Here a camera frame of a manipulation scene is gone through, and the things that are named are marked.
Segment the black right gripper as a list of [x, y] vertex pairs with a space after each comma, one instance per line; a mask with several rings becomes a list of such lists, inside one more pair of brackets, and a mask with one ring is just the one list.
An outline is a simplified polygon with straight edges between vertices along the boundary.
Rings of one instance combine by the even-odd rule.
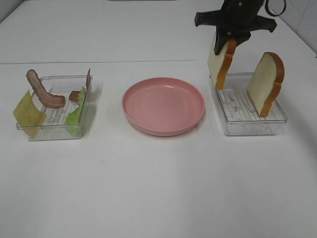
[[[277, 26], [274, 19], [258, 15], [263, 0], [225, 0], [220, 10], [197, 12], [195, 26], [216, 27], [214, 54], [219, 55], [231, 35], [247, 34], [256, 30], [273, 32]], [[236, 46], [248, 41], [250, 36], [235, 37]]]

